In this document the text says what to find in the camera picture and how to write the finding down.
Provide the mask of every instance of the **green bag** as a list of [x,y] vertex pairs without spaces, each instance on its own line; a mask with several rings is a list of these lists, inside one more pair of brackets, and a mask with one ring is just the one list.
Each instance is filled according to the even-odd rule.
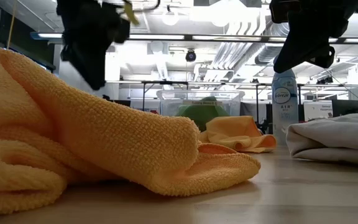
[[[217,101],[215,96],[203,98],[200,101]],[[177,116],[190,118],[197,125],[200,131],[206,130],[206,123],[220,116],[230,116],[222,106],[210,105],[181,105]]]

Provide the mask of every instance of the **folded yellow cloth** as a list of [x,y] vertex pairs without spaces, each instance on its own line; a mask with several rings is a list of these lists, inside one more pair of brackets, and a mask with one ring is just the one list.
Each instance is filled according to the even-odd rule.
[[0,214],[54,203],[68,184],[125,178],[162,195],[243,182],[257,160],[199,144],[188,118],[130,109],[0,49]]
[[237,152],[270,152],[277,143],[272,135],[262,135],[251,116],[218,117],[206,124],[200,141],[229,147]]

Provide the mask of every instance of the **table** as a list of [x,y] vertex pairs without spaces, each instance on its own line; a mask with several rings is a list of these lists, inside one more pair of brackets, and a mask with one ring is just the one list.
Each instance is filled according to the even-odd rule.
[[51,206],[0,223],[358,223],[358,167],[296,161],[286,149],[253,156],[259,175],[212,194],[163,197],[128,182],[72,187]]

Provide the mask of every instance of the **plastic storage bin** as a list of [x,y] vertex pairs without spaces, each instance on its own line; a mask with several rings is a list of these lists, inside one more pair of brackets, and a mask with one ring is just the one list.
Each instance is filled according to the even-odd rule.
[[200,105],[203,98],[214,96],[217,101],[205,101],[202,105],[221,106],[229,115],[240,116],[242,91],[203,91],[203,90],[160,90],[161,115],[175,116],[183,105]]

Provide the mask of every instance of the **spray bottle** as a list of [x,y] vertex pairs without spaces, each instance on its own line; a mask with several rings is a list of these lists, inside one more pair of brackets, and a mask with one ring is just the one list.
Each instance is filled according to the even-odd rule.
[[296,77],[292,69],[273,76],[273,135],[279,146],[286,146],[289,125],[299,122]]

